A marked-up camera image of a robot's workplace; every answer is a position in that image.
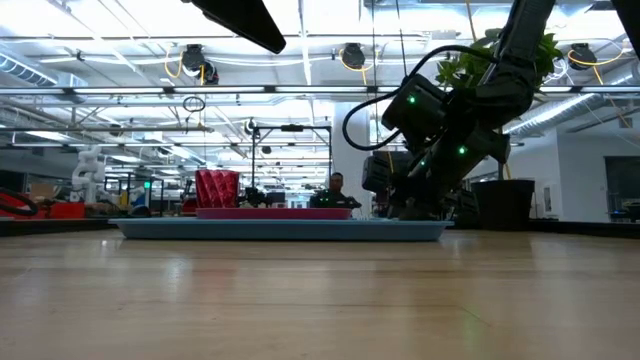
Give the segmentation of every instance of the black plant pot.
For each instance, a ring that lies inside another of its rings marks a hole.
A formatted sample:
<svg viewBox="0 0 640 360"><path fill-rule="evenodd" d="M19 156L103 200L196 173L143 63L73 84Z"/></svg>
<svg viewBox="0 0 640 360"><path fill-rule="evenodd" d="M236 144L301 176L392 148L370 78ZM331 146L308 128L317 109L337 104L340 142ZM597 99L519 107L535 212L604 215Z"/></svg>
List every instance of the black plant pot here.
<svg viewBox="0 0 640 360"><path fill-rule="evenodd" d="M478 201L480 224L487 230L528 229L533 180L496 180L471 184Z"/></svg>

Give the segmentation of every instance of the wooden table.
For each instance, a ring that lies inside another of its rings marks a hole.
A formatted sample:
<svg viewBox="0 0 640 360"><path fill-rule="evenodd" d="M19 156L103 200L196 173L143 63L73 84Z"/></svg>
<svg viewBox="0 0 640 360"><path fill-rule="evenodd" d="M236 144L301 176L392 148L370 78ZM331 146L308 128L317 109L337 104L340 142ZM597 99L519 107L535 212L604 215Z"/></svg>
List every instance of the wooden table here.
<svg viewBox="0 0 640 360"><path fill-rule="evenodd" d="M640 357L640 241L0 239L0 359Z"/></svg>

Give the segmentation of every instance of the white robot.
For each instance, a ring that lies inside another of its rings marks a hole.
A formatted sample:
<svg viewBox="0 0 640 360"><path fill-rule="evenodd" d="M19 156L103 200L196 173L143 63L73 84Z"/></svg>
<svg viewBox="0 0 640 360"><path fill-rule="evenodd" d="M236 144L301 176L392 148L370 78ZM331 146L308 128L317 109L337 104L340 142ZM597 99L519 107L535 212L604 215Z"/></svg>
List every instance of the white robot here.
<svg viewBox="0 0 640 360"><path fill-rule="evenodd" d="M84 191L84 202L96 202L97 184L104 182L104 163L98 162L98 155L102 148L93 146L87 151L81 151L78 154L78 167L73 171L71 183L73 184L73 192L71 193L71 201L80 200L80 192Z"/></svg>

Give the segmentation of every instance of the person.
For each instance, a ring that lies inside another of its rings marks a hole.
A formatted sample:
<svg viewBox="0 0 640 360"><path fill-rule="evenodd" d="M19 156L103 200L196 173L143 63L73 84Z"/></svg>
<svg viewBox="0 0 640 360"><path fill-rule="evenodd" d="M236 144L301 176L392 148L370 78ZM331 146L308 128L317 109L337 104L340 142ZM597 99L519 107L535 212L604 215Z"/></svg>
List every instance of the person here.
<svg viewBox="0 0 640 360"><path fill-rule="evenodd" d="M329 188L311 197L311 207L313 208L347 208L358 209L362 205L352 196L342 194L344 186L344 176L335 172L329 178Z"/></svg>

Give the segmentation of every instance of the green leaves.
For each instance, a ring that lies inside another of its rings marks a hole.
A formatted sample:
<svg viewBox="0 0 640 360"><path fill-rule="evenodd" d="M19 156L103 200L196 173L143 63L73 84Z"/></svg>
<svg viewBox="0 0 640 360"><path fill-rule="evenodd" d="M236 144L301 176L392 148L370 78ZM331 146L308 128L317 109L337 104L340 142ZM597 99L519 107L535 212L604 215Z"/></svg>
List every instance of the green leaves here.
<svg viewBox="0 0 640 360"><path fill-rule="evenodd" d="M485 32L485 38L474 42L471 47L486 54L493 54L502 29L489 29ZM553 61L563 57L562 52L556 48L555 34L545 34L540 41L536 53L536 86L542 85L542 81L555 72ZM438 76L436 81L443 86L454 88L475 87L489 68L489 62L477 56L461 54L451 60L438 63Z"/></svg>

